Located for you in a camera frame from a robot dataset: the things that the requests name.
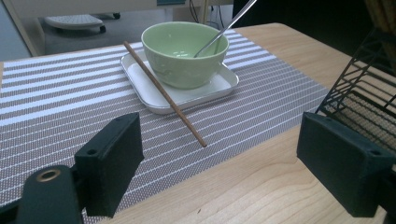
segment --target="wooden table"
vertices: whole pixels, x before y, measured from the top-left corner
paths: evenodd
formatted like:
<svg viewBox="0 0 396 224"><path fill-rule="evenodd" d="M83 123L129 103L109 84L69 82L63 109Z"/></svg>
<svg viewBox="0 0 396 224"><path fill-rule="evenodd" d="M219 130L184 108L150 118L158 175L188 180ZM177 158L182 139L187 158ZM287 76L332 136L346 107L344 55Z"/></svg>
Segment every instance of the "wooden table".
<svg viewBox="0 0 396 224"><path fill-rule="evenodd" d="M236 30L330 88L350 57L282 24ZM382 223L354 218L296 157L300 127L102 223Z"/></svg>

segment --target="wooden chopstick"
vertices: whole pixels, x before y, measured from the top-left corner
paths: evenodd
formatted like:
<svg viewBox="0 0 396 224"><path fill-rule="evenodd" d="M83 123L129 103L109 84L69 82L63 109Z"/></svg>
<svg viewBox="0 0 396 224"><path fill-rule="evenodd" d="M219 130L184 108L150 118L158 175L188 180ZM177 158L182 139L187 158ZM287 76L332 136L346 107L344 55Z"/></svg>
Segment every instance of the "wooden chopstick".
<svg viewBox="0 0 396 224"><path fill-rule="evenodd" d="M175 104L175 102L172 100L172 98L168 95L166 90L163 89L163 86L161 83L157 80L157 78L154 77L154 75L151 74L149 69L146 67L146 65L143 63L143 61L139 58L139 56L134 52L134 50L131 48L128 42L124 41L124 46L125 48L128 49L129 53L131 53L132 57L134 57L134 60L140 65L140 67L143 69L143 71L146 73L148 78L151 80L152 83L154 83L154 86L160 91L160 93L163 95L163 97L166 99L166 101L169 103L170 106L175 110L175 112L178 114L178 116L181 118L181 120L186 124L186 126L190 129L192 134L195 136L195 138L198 140L198 142L201 144L202 147L206 147L207 144L204 141L204 139L201 137L200 134L195 130L195 128L192 126L190 121L186 118L186 116L181 112L181 110L178 108L178 106Z"/></svg>

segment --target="striped placemat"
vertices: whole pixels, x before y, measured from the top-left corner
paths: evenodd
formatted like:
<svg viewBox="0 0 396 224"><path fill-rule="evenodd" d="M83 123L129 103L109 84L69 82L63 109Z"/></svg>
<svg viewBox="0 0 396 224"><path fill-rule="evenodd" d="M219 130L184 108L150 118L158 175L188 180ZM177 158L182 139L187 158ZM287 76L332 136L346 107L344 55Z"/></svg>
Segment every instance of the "striped placemat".
<svg viewBox="0 0 396 224"><path fill-rule="evenodd" d="M324 87L234 30L226 35L231 45L224 62L239 85L184 110L206 148L175 114L156 115L141 104L120 65L127 53L122 46L4 63L0 205L20 197L32 172L72 166L74 154L123 114L140 114L145 160L120 210L285 132L317 108ZM141 43L132 47L142 49Z"/></svg>

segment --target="wire mesh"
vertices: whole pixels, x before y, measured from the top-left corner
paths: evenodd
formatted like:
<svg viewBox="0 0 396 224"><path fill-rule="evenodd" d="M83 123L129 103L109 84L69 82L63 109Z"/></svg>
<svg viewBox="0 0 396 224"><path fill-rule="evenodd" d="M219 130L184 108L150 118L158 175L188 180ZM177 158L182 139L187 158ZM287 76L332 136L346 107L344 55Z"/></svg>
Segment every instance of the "wire mesh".
<svg viewBox="0 0 396 224"><path fill-rule="evenodd" d="M373 30L317 113L344 123L396 155L396 36Z"/></svg>

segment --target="metal spoon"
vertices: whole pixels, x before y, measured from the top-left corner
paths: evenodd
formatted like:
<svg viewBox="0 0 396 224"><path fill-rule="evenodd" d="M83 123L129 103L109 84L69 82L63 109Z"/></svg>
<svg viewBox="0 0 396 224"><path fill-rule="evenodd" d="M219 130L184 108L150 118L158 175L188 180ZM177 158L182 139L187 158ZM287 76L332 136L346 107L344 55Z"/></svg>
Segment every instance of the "metal spoon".
<svg viewBox="0 0 396 224"><path fill-rule="evenodd" d="M213 37L203 48L201 48L198 53L196 53L194 55L194 58L198 57L199 54L201 54L204 50L206 50L210 45L212 45L213 43L215 43L216 40L218 40L223 33L228 30L229 28L231 28L233 26L233 24L238 21L252 6L253 4L255 4L257 2L257 0L249 0L247 2L247 4L238 12L238 14L236 14L236 16L231 20L231 22L225 26L224 28L222 28L222 30L219 31L219 33L217 35L215 35L215 37Z"/></svg>

